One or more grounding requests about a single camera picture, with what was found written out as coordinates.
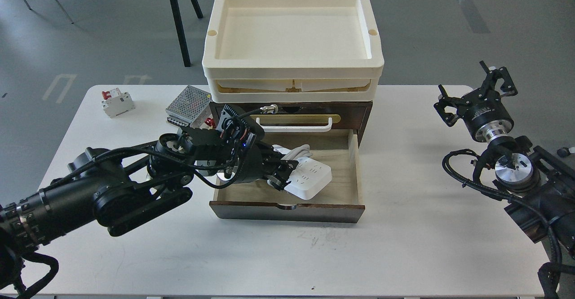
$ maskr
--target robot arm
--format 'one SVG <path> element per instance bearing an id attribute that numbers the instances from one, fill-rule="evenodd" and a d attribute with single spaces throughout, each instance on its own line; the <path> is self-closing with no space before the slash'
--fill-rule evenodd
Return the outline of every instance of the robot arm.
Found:
<path id="1" fill-rule="evenodd" d="M 195 177 L 222 189 L 232 183 L 266 179 L 277 190 L 288 183 L 297 161 L 263 143 L 263 129 L 251 113 L 275 113 L 266 106 L 250 113 L 226 105 L 216 129 L 181 127 L 158 141 L 119 149 L 87 148 L 68 164 L 70 174 L 52 181 L 34 195 L 0 207 L 0 289 L 13 284 L 21 298 L 41 290 L 58 271 L 58 261 L 37 254 L 39 245 L 82 227 L 92 220 L 111 236 L 132 229 L 191 199 L 185 187 Z M 123 166 L 124 158 L 144 155 Z M 130 176 L 146 168 L 145 182 Z M 214 185 L 205 176 L 221 175 Z M 48 264 L 50 272 L 30 288 L 22 284 L 23 260 Z"/>
<path id="2" fill-rule="evenodd" d="M 481 155 L 470 149 L 450 152 L 443 159 L 443 168 L 464 187 L 470 186 L 495 200 L 509 201 L 505 211 L 533 242 L 549 238 L 552 261 L 542 266 L 539 276 L 545 298 L 557 298 L 559 274 L 575 274 L 575 267 L 561 264 L 559 248 L 559 244 L 563 245 L 575 259 L 575 171 L 541 147 L 531 152 L 532 143 L 526 136 L 509 136 L 513 119 L 501 98 L 516 95 L 515 85 L 507 68 L 487 68 L 483 61 L 480 64 L 487 74 L 480 88 L 456 98 L 449 97 L 440 85 L 441 95 L 434 107 L 449 127 L 462 119 L 472 139 L 487 142 L 487 149 Z M 503 94 L 495 90 L 498 79 L 504 80 Z M 455 108 L 456 113 L 446 112 L 446 107 Z M 472 161 L 472 179 L 449 164 L 450 158 L 461 154 L 476 158 Z M 495 169 L 496 189 L 481 182 L 485 168 Z"/>

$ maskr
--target open drawer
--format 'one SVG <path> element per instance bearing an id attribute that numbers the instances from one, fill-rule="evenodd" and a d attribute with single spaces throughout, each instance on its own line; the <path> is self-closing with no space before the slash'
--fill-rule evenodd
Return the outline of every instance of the open drawer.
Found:
<path id="1" fill-rule="evenodd" d="M 264 180 L 231 185 L 216 190 L 210 201 L 218 217 L 357 223 L 365 205 L 359 180 L 358 140 L 353 130 L 266 133 L 263 141 L 286 148 L 309 144 L 314 154 L 311 158 L 331 166 L 333 180 L 310 200 L 277 191 Z"/>

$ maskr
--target power strip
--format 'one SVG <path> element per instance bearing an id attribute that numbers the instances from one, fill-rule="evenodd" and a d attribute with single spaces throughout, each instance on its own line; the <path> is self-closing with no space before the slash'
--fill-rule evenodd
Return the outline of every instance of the power strip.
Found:
<path id="1" fill-rule="evenodd" d="M 290 151 L 287 148 L 276 146 L 274 146 L 274 150 L 281 154 L 287 154 Z M 333 178 L 331 167 L 307 156 L 296 158 L 296 160 L 299 164 L 290 174 L 287 180 L 290 183 L 285 187 L 285 190 L 298 198 L 310 200 L 331 182 Z"/>

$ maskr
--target white drawer handle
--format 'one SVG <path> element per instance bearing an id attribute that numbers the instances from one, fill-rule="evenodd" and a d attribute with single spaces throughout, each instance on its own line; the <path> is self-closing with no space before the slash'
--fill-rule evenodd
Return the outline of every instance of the white drawer handle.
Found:
<path id="1" fill-rule="evenodd" d="M 259 125 L 259 117 L 255 118 L 255 122 Z M 265 132 L 278 133 L 278 132 L 328 132 L 333 124 L 333 119 L 328 117 L 327 125 L 324 126 L 263 126 L 261 128 Z"/>

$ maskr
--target floor marking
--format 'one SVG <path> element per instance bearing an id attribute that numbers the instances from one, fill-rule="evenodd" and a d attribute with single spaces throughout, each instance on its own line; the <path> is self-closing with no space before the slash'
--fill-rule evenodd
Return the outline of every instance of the floor marking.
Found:
<path id="1" fill-rule="evenodd" d="M 56 84 L 58 84 L 60 79 L 68 78 L 68 82 L 64 86 L 64 89 L 62 90 L 62 92 L 58 96 L 58 99 L 56 99 L 56 103 L 62 103 L 62 101 L 64 100 L 64 97 L 66 96 L 66 93 L 68 93 L 68 90 L 70 89 L 70 86 L 72 86 L 72 84 L 74 83 L 76 76 L 78 76 L 78 75 L 75 75 L 75 74 L 59 74 L 59 75 L 57 75 L 56 78 L 54 78 L 54 80 L 52 81 L 52 83 L 48 87 L 48 90 L 46 90 L 46 92 L 44 93 L 44 96 L 42 96 L 42 100 L 45 101 L 48 99 L 50 94 L 52 94 L 52 90 L 54 90 L 54 88 L 56 87 Z"/>
<path id="2" fill-rule="evenodd" d="M 152 77 L 148 76 L 148 75 L 143 75 L 143 76 L 137 76 L 137 75 L 132 75 L 132 76 L 124 76 L 124 84 L 128 84 L 130 82 L 130 80 L 134 79 L 134 78 L 140 78 L 140 81 L 137 84 L 144 84 L 144 82 L 146 80 L 150 80 Z"/>

